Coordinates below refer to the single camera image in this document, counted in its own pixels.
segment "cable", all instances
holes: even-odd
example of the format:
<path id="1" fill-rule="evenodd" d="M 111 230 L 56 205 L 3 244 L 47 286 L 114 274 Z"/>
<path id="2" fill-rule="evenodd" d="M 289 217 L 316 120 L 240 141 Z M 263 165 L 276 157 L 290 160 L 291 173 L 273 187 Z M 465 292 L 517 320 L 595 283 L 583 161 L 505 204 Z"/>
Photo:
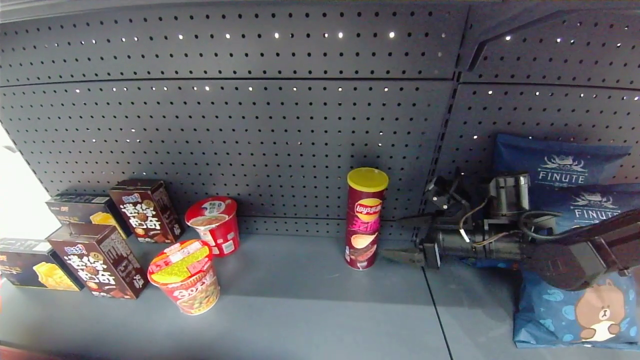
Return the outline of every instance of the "cable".
<path id="1" fill-rule="evenodd" d="M 465 223 L 465 220 L 471 216 L 473 213 L 475 213 L 476 211 L 482 209 L 486 203 L 489 201 L 489 197 L 487 197 L 482 204 L 480 204 L 480 206 L 478 206 L 477 208 L 469 211 L 468 213 L 465 214 L 465 216 L 462 217 L 462 219 L 460 219 L 460 222 L 458 223 L 458 231 L 460 232 L 460 234 L 462 235 L 462 237 L 465 239 L 466 242 L 470 243 L 471 240 L 469 240 L 469 237 L 467 236 L 467 233 L 465 232 L 465 230 L 462 228 L 462 225 Z"/>
<path id="2" fill-rule="evenodd" d="M 526 212 L 522 213 L 522 215 L 520 215 L 520 218 L 518 219 L 518 227 L 526 235 L 530 236 L 531 238 L 538 239 L 538 240 L 556 240 L 556 239 L 560 239 L 560 238 L 563 237 L 563 235 L 561 235 L 561 234 L 540 235 L 540 234 L 536 234 L 533 231 L 527 229 L 527 227 L 524 224 L 524 221 L 525 221 L 525 218 L 530 216 L 530 215 L 561 217 L 562 213 L 556 213 L 554 211 L 543 211 L 543 210 L 526 211 Z"/>
<path id="3" fill-rule="evenodd" d="M 471 245 L 475 246 L 475 247 L 482 247 L 482 246 L 485 246 L 485 245 L 487 245 L 489 243 L 494 242 L 495 240 L 498 240 L 499 238 L 501 238 L 503 236 L 514 234 L 514 233 L 521 233 L 521 231 L 520 230 L 505 231 L 504 233 L 499 233 L 499 234 L 493 235 L 492 237 L 488 238 L 487 240 L 483 240 L 483 241 L 480 241 L 480 242 L 477 242 L 477 243 L 471 243 Z"/>

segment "brown bear illustration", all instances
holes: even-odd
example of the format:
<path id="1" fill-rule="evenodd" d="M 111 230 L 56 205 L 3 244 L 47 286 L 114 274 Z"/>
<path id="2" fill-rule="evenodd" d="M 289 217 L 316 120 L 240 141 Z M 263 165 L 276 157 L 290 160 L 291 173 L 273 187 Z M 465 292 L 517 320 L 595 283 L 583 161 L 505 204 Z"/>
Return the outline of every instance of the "brown bear illustration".
<path id="1" fill-rule="evenodd" d="M 575 305 L 575 317 L 582 326 L 583 341 L 611 339 L 620 332 L 620 322 L 625 318 L 625 295 L 607 279 L 604 285 L 585 290 Z"/>

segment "shelf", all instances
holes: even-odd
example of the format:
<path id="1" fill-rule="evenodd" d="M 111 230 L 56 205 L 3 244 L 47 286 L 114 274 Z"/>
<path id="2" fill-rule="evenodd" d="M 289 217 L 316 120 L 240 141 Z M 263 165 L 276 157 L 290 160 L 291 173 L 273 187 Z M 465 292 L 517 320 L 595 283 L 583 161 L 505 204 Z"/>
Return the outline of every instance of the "shelf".
<path id="1" fill-rule="evenodd" d="M 190 231 L 183 237 L 195 236 Z M 166 245 L 129 240 L 148 264 Z M 341 241 L 244 235 L 216 260 L 221 297 L 187 316 L 155 286 L 138 300 L 1 289 L 0 341 L 99 359 L 434 359 L 449 355 L 422 271 L 346 266 Z"/>
<path id="2" fill-rule="evenodd" d="M 536 348 L 513 344 L 517 279 L 499 269 L 477 269 L 448 259 L 427 278 L 453 359 L 477 360 L 631 360 L 637 352 L 603 348 Z"/>

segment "yellow lid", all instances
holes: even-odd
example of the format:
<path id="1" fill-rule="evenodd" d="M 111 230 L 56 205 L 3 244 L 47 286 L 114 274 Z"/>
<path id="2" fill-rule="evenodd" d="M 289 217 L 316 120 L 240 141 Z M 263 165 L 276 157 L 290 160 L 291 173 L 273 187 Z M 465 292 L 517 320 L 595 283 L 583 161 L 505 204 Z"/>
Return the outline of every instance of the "yellow lid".
<path id="1" fill-rule="evenodd" d="M 361 192 L 381 192 L 389 185 L 389 176 L 377 168 L 355 168 L 347 175 L 347 183 Z"/>

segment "red noodle cup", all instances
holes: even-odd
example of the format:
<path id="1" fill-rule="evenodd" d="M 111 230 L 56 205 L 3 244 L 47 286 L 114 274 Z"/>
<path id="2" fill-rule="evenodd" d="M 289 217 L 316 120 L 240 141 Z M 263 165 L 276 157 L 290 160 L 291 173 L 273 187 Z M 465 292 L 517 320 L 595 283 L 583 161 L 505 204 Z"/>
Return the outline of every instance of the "red noodle cup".
<path id="1" fill-rule="evenodd" d="M 240 246 L 236 211 L 234 199 L 214 196 L 193 204 L 184 221 L 211 245 L 214 256 L 223 258 Z"/>
<path id="2" fill-rule="evenodd" d="M 375 168 L 356 168 L 347 175 L 347 232 L 344 259 L 356 270 L 365 270 L 376 261 L 380 211 L 387 175 Z"/>
<path id="3" fill-rule="evenodd" d="M 147 276 L 187 315 L 206 312 L 220 297 L 213 251 L 202 240 L 181 241 L 168 247 L 151 261 Z"/>

